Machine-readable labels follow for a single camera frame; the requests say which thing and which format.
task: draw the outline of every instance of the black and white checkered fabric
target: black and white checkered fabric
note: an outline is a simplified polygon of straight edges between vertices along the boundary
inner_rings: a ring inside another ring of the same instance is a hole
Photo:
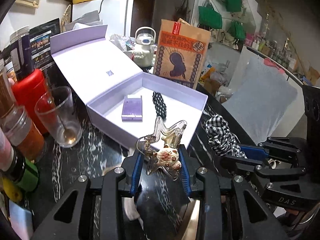
[[[157,116],[165,120],[167,118],[167,106],[163,101],[162,95],[158,92],[153,92],[152,101],[155,104]]]
[[[228,122],[221,115],[214,115],[210,118],[205,129],[209,137],[209,143],[219,156],[230,154],[241,158],[247,158],[240,150],[240,146],[235,140],[235,136],[230,132]]]

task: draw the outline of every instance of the qr code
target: qr code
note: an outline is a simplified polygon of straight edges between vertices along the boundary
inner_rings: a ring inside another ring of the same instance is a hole
[[[113,72],[111,70],[107,71],[108,76],[112,76]]]

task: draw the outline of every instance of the green bag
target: green bag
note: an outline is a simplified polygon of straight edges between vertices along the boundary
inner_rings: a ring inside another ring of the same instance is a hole
[[[225,0],[227,12],[241,12],[242,0]]]
[[[199,6],[199,23],[209,26],[211,29],[221,29],[222,17],[213,7]]]
[[[237,40],[244,41],[245,39],[243,27],[238,21],[232,21],[231,26],[227,32]]]

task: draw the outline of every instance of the brown door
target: brown door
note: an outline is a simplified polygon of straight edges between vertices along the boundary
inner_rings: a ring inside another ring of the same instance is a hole
[[[131,36],[134,37],[140,27],[152,25],[155,0],[133,0]]]

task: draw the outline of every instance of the white refrigerator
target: white refrigerator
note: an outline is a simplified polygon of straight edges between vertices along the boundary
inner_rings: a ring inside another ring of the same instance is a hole
[[[112,34],[130,36],[133,0],[93,0],[74,4],[72,20],[92,11],[100,11],[99,17],[107,24],[106,38]]]

